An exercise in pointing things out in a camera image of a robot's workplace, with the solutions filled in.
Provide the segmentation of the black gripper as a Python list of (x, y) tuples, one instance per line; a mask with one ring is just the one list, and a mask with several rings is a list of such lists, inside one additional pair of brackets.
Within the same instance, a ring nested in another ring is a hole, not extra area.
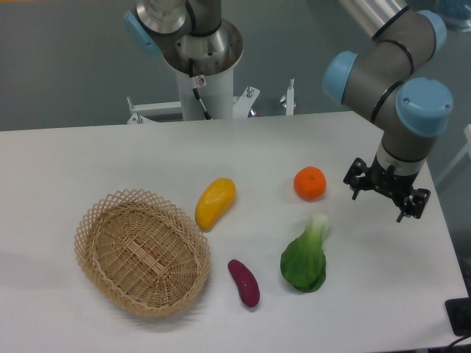
[(414, 189), (415, 175), (399, 176), (394, 174), (395, 167), (384, 168), (378, 158), (369, 167), (360, 157), (355, 158), (349, 167), (343, 183), (353, 192), (352, 200), (356, 200), (361, 191), (373, 190), (393, 202), (400, 209), (396, 222), (403, 218), (420, 219), (428, 203), (431, 192), (428, 189)]

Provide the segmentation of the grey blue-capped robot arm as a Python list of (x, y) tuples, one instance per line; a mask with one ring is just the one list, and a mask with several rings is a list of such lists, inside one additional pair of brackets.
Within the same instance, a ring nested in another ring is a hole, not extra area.
[[(336, 55), (322, 87), (383, 133), (372, 164), (356, 159), (344, 182), (354, 193), (373, 190), (391, 199), (401, 217), (420, 218), (430, 193), (413, 184), (447, 127), (453, 97), (441, 82), (414, 72), (445, 44), (445, 23), (404, 1), (344, 1), (343, 7), (375, 47)], [(233, 95), (243, 40), (223, 19), (219, 1), (138, 1), (124, 24), (142, 51), (163, 56), (175, 72), (185, 120), (248, 117), (258, 92)]]

